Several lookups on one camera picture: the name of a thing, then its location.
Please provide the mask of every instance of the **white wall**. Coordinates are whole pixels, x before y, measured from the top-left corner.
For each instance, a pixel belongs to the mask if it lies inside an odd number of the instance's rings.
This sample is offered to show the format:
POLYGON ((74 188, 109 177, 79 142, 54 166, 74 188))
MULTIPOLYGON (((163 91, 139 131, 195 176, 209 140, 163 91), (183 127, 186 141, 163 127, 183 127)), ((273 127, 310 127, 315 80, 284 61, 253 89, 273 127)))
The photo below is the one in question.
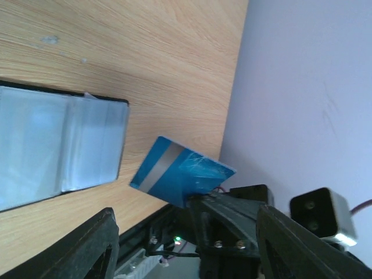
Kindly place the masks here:
MULTIPOLYGON (((277 207, 329 187, 372 198, 372 1, 250 0, 221 161, 277 207)), ((372 267, 372 208, 350 251, 372 267)))

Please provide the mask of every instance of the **blue card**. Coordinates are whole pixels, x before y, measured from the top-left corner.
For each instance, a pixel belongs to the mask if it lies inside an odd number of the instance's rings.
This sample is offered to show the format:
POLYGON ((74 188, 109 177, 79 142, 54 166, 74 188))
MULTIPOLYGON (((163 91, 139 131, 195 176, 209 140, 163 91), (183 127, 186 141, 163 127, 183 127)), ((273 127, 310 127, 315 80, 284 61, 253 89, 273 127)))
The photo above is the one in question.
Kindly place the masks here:
POLYGON ((235 172, 168 138, 158 137, 130 186, 184 208, 189 196, 209 193, 235 172))

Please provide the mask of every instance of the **wooden table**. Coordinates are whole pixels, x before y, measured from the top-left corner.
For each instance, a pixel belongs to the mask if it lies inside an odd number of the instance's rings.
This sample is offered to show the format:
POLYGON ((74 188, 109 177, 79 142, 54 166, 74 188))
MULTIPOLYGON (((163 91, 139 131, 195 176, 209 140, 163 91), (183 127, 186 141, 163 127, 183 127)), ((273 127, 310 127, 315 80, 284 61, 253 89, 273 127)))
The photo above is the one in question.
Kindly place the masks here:
POLYGON ((2 1, 1 79, 125 98, 131 115, 117 182, 0 213, 0 274, 106 206, 120 233, 160 209, 128 187, 158 135, 219 157, 247 5, 2 1))

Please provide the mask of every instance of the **gray stripe on blue card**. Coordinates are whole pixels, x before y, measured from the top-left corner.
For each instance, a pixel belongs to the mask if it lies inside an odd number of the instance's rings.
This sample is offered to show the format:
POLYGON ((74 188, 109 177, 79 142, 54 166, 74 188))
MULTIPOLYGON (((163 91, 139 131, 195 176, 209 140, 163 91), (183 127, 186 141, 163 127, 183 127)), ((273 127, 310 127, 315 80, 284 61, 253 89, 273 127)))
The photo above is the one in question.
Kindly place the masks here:
POLYGON ((138 189, 147 193, 157 183, 161 176, 168 170, 171 164, 177 159, 185 148, 179 144, 171 142, 160 159, 152 167, 151 171, 139 185, 138 189))

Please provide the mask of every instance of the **white light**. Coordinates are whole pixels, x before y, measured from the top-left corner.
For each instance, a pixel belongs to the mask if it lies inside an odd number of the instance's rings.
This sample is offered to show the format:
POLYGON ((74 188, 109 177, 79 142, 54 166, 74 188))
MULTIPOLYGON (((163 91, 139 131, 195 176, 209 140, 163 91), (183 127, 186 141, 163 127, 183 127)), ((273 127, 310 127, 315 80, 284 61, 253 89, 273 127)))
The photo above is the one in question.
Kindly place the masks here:
POLYGON ((335 238, 338 241, 345 243, 347 246, 354 246, 356 244, 354 239, 347 237, 345 234, 337 234, 335 238))

